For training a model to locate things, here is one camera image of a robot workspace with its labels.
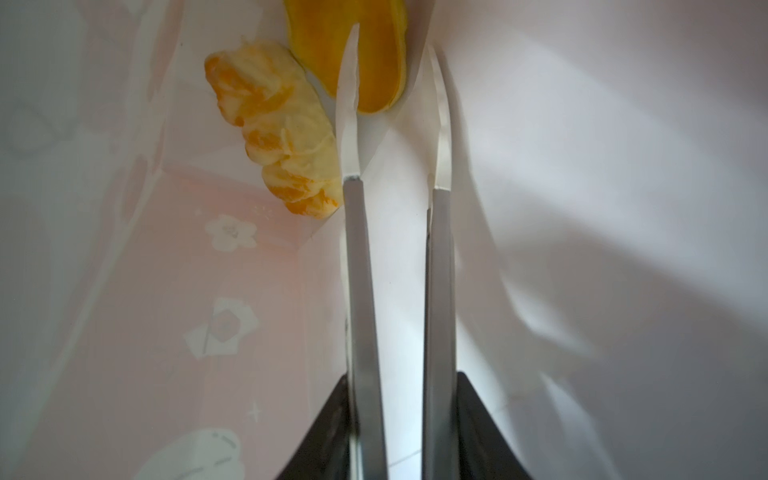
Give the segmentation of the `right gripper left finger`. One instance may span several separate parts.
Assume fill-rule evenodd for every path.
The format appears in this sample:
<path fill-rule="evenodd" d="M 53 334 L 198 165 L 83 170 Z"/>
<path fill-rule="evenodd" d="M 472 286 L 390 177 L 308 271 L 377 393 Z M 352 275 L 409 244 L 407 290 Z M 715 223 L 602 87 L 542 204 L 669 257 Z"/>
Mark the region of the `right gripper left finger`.
<path fill-rule="evenodd" d="M 375 301 L 365 184 L 358 146 L 360 25 L 351 27 L 336 92 L 335 130 L 344 196 L 342 281 L 345 287 L 348 398 L 352 479 L 386 479 L 385 445 Z"/>

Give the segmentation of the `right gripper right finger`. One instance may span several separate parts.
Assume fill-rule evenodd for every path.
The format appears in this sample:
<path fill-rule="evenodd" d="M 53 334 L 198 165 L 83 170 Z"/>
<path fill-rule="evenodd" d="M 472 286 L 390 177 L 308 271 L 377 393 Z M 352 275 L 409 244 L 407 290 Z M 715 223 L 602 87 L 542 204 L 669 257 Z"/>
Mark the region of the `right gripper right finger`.
<path fill-rule="evenodd" d="M 439 55 L 433 46 L 428 47 L 427 53 L 434 84 L 438 132 L 426 242 L 421 473 L 424 479 L 457 479 L 452 122 Z"/>

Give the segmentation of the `white and red paper bag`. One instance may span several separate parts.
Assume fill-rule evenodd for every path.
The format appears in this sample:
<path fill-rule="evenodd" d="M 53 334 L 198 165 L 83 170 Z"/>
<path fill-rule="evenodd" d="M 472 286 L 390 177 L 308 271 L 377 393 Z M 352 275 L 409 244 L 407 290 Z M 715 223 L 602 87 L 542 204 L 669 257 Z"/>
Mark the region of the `white and red paper bag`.
<path fill-rule="evenodd" d="M 360 121 L 385 474 L 422 475 L 429 166 L 457 363 L 536 479 L 767 475 L 767 5 L 411 1 Z M 1 5 L 1 475 L 272 479 L 346 368 L 344 217 L 291 214 L 205 58 L 279 1 Z"/>

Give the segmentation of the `pale yellow fake pastry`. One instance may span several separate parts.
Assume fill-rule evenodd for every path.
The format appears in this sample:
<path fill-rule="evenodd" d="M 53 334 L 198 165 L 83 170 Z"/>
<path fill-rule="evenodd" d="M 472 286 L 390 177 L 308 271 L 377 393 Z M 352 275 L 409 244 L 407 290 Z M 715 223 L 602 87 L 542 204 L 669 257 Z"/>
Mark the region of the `pale yellow fake pastry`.
<path fill-rule="evenodd" d="M 302 66 L 271 40 L 208 55 L 205 77 L 248 158 L 293 214 L 324 219 L 343 205 L 331 122 Z"/>

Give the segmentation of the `yellow-orange fake bun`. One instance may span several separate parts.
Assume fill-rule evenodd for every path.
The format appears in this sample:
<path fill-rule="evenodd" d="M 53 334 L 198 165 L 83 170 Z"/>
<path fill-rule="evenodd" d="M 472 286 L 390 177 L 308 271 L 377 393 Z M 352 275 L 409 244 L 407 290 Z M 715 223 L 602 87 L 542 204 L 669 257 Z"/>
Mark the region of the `yellow-orange fake bun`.
<path fill-rule="evenodd" d="M 288 0 L 284 8 L 292 53 L 329 96 L 336 96 L 343 52 L 358 24 L 358 111 L 379 113 L 399 100 L 407 79 L 403 1 Z"/>

